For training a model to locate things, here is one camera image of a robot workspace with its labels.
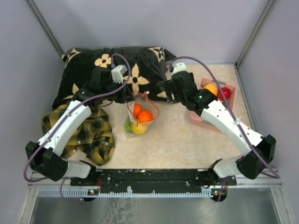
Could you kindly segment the orange tangerine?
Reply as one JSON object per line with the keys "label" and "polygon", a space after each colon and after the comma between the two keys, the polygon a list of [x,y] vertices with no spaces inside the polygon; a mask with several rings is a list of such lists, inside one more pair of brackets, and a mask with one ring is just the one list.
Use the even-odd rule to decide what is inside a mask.
{"label": "orange tangerine", "polygon": [[133,108],[133,116],[135,118],[138,118],[138,114],[142,111],[142,106],[138,103],[134,103],[134,108]]}
{"label": "orange tangerine", "polygon": [[152,121],[154,117],[153,117],[153,113],[150,110],[142,110],[138,114],[137,119],[142,123],[142,122]]}

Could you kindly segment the clear zip top bag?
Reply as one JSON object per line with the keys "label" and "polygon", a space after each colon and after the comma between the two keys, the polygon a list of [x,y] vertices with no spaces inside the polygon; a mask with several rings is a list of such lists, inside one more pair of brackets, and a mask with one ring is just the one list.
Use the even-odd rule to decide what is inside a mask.
{"label": "clear zip top bag", "polygon": [[133,92],[133,101],[127,103],[128,115],[124,122],[124,129],[129,134],[145,134],[149,126],[159,115],[159,108],[149,99],[150,92]]}

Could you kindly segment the green leaf fruit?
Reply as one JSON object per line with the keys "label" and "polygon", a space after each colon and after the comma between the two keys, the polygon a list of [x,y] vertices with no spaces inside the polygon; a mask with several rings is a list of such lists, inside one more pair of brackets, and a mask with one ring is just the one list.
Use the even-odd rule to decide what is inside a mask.
{"label": "green leaf fruit", "polygon": [[125,128],[125,131],[127,133],[132,133],[132,129],[131,129],[131,121],[130,120],[126,120],[125,123],[124,123],[124,128]]}

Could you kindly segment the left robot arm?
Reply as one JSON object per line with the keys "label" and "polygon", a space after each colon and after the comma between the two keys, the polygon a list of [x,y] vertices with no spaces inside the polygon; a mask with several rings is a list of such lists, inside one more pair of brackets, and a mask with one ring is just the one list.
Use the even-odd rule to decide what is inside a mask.
{"label": "left robot arm", "polygon": [[64,178],[80,178],[87,185],[97,180],[97,173],[92,166],[81,161],[69,161],[61,158],[63,150],[74,132],[92,114],[91,104],[98,98],[118,99],[127,81],[123,79],[125,73],[131,75],[128,65],[114,66],[112,69],[97,67],[92,71],[92,78],[84,87],[77,90],[71,98],[65,112],[37,142],[30,141],[25,146],[28,162],[23,171],[27,182],[28,168],[58,181]]}

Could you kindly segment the yellow lemon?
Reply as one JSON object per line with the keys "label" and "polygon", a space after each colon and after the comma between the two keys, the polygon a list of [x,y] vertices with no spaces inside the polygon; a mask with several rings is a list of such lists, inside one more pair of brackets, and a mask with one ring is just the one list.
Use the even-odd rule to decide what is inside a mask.
{"label": "yellow lemon", "polygon": [[137,120],[135,123],[131,122],[131,129],[135,134],[144,134],[148,127],[141,124],[139,120]]}

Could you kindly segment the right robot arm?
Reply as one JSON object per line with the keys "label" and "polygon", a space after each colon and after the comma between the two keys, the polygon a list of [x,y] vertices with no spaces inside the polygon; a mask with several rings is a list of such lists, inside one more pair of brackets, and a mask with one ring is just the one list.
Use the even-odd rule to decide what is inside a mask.
{"label": "right robot arm", "polygon": [[180,71],[163,83],[170,101],[180,102],[226,135],[239,149],[240,155],[219,159],[210,166],[209,181],[215,185],[227,176],[243,175],[254,180],[274,157],[276,140],[250,129],[231,116],[218,98],[207,89],[198,89],[192,73]]}

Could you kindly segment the yellow-orange peach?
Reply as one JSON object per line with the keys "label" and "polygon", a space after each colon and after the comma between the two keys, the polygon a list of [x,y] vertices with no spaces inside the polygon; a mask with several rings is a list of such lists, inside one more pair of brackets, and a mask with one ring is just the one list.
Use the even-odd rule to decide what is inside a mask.
{"label": "yellow-orange peach", "polygon": [[209,90],[211,93],[217,96],[218,88],[214,84],[209,83],[205,85],[203,88]]}

